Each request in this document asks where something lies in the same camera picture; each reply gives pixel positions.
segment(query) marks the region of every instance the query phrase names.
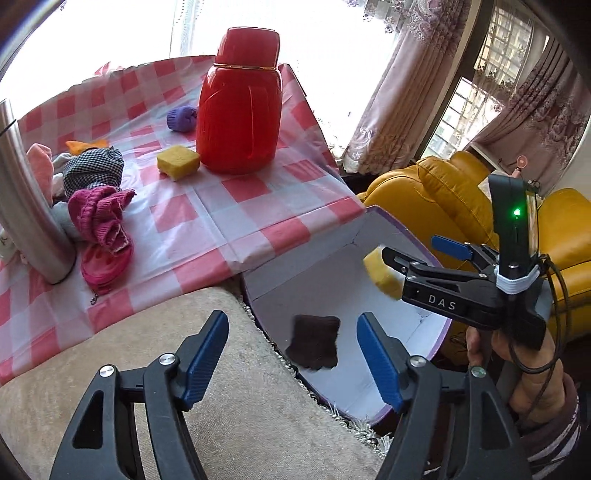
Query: human hand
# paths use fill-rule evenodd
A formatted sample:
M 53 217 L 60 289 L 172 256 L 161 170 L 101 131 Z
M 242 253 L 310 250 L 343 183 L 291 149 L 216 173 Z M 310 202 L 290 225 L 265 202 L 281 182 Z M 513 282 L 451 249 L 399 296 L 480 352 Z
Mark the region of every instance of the human hand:
M 500 330 L 496 330 L 492 334 L 492 349 L 503 360 L 511 361 L 511 354 L 509 353 L 509 339 Z M 466 330 L 466 344 L 468 349 L 468 361 L 470 366 L 482 365 L 483 355 L 480 348 L 480 333 L 474 327 L 468 327 Z M 530 367 L 542 367 L 552 360 L 554 357 L 554 340 L 550 332 L 546 329 L 546 335 L 542 348 L 539 351 L 532 350 L 523 345 L 515 345 L 515 353 L 521 362 Z M 522 374 L 521 380 L 515 387 L 515 391 L 509 400 L 509 406 L 520 416 L 527 414 L 534 399 L 540 392 L 542 385 L 550 370 L 537 375 Z M 564 386 L 563 386 L 564 369 L 561 360 L 556 362 L 552 378 L 548 383 L 544 394 L 536 407 L 529 414 L 525 420 L 526 426 L 533 424 L 543 424 L 552 420 L 564 405 Z

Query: black and white checkered cloth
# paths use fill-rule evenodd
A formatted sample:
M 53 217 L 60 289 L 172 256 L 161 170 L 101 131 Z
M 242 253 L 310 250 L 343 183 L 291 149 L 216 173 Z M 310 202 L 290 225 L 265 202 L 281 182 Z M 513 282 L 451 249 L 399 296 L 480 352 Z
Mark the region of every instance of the black and white checkered cloth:
M 111 185 L 117 189 L 123 176 L 123 156 L 116 148 L 91 148 L 73 157 L 64 168 L 64 190 L 70 198 L 76 190 Z

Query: red thermos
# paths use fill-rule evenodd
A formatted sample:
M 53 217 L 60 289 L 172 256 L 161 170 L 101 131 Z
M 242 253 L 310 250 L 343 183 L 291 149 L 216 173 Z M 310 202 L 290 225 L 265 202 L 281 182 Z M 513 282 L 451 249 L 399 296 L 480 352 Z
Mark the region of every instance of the red thermos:
M 245 174 L 273 160 L 281 119 L 279 34 L 230 28 L 203 82 L 197 152 L 209 170 Z

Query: yellow leather sofa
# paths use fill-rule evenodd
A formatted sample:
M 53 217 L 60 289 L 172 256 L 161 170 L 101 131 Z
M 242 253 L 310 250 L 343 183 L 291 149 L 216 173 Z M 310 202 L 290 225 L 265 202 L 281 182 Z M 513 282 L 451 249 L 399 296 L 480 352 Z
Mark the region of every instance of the yellow leather sofa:
M 431 238 L 442 235 L 459 242 L 498 246 L 492 231 L 492 205 L 478 189 L 489 173 L 476 157 L 459 151 L 450 160 L 429 157 L 387 172 L 358 196 L 365 206 L 379 205 L 400 220 L 443 266 L 468 270 L 471 265 L 433 250 Z M 538 225 L 540 252 L 550 255 L 569 290 L 570 338 L 591 333 L 591 202 L 574 189 L 553 192 L 538 210 Z M 558 308 L 564 311 L 562 290 L 553 280 Z M 457 364 L 466 360 L 464 331 L 464 326 L 454 322 L 441 348 Z

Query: white velcro strap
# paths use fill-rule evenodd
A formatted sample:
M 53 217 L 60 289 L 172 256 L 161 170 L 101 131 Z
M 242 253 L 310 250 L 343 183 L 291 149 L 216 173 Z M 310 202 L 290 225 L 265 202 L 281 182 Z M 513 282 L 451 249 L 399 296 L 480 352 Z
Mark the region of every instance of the white velcro strap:
M 507 295 L 517 295 L 531 287 L 540 276 L 540 267 L 536 265 L 526 277 L 509 279 L 499 273 L 499 266 L 495 267 L 496 287 Z

